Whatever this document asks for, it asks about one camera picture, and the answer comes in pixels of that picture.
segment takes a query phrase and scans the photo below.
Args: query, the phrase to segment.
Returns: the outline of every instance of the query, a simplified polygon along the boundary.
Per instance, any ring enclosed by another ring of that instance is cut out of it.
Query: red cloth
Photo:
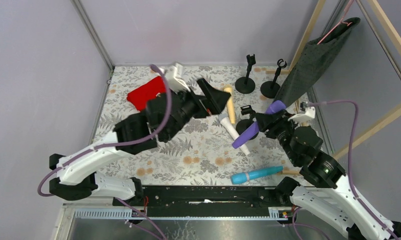
[[[148,83],[134,89],[127,94],[127,101],[132,103],[139,111],[146,108],[146,103],[157,97],[158,94],[165,93],[165,85],[160,76],[155,77]]]

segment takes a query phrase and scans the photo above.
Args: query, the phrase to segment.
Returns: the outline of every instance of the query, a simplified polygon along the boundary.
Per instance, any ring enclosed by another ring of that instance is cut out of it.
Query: pink hanger
[[[325,36],[323,36],[323,37],[321,38],[321,40],[317,43],[317,45],[319,45],[319,44],[320,44],[331,32],[333,32],[333,30],[335,30],[335,28],[336,28],[337,26],[339,26],[340,24],[346,24],[346,25],[348,25],[348,26],[352,24],[352,22],[344,22],[344,21],[343,21],[344,18],[345,18],[345,16],[346,16],[346,14],[348,13],[349,8],[351,7],[352,3],[354,3],[354,0],[350,0],[350,1],[347,3],[345,9],[343,10],[343,13],[344,13],[344,14],[343,14],[342,18],[340,19],[340,21],[339,21]]]

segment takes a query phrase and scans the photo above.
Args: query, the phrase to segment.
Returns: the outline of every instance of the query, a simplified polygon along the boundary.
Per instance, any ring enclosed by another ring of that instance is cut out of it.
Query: purple object
[[[267,110],[265,111],[265,114],[275,114],[277,112],[280,112],[281,110],[286,109],[286,105],[280,101],[277,100],[273,103],[271,103]],[[250,127],[248,127],[236,140],[234,140],[232,146],[233,148],[237,149],[243,144],[245,144],[249,139],[251,139],[255,134],[259,133],[260,128],[258,127],[258,123],[254,122]]]

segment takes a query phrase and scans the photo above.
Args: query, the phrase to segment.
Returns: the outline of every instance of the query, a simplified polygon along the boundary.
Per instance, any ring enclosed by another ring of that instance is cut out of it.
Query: white cable clip
[[[95,152],[95,153],[98,151],[98,149],[95,149],[95,146],[91,146],[91,147],[90,147],[90,150],[91,150],[92,152]]]
[[[295,114],[295,115],[289,117],[288,120],[289,121],[293,120],[294,122],[297,122],[297,123],[303,123],[303,122],[315,119],[316,118],[316,108],[313,106],[304,107],[306,105],[307,104],[305,102],[302,102],[300,105],[301,110],[304,111],[305,113]]]
[[[361,199],[361,197],[360,196],[353,196],[353,199],[357,200],[357,199]]]

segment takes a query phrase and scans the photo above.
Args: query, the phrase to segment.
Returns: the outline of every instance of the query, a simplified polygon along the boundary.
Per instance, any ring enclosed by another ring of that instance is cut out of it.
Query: black stand
[[[250,94],[255,90],[255,82],[251,78],[249,78],[249,74],[251,73],[252,66],[257,63],[255,60],[255,54],[250,56],[246,56],[247,59],[247,69],[246,76],[242,76],[241,78],[236,80],[234,84],[236,90],[241,94]]]
[[[239,135],[241,135],[246,129],[248,129],[254,123],[255,111],[252,109],[251,105],[242,106],[241,114],[246,115],[249,114],[249,119],[242,119],[236,125],[236,131]],[[253,140],[258,136],[258,133],[255,134],[251,139]]]
[[[280,89],[280,85],[276,82],[277,77],[280,76],[280,72],[287,66],[287,62],[283,59],[279,59],[277,61],[277,70],[274,74],[274,79],[272,81],[266,81],[261,85],[261,94],[264,95],[266,98],[273,99],[276,97],[277,92]]]

